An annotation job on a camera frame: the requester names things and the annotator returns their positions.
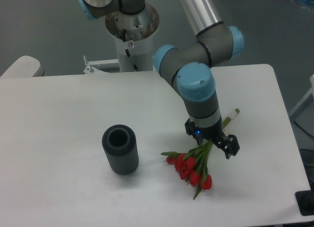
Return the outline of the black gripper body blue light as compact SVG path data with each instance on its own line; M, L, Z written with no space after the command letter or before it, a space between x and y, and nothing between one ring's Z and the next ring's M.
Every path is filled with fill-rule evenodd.
M196 140L198 146L201 146L204 140L212 141L217 145L227 139L223 132L222 118L219 118L214 125L209 127L198 127L190 119L185 122L184 126L187 135L191 135Z

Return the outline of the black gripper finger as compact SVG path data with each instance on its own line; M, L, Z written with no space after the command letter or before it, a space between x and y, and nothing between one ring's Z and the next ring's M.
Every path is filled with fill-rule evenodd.
M226 159L230 159L231 156L236 156L240 149L237 137L232 134L227 136L222 133L214 137L212 142L225 153Z

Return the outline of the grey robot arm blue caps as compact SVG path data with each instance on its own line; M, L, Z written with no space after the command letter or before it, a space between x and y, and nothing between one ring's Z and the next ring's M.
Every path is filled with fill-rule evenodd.
M196 36L186 49L172 45L153 50L152 37L159 15L146 0L78 0L85 16L105 18L115 40L119 70L156 70L180 95L189 118L185 130L198 143L213 142L227 158L237 154L234 135L225 135L211 68L238 56L244 38L235 26L226 26L212 0L179 0Z

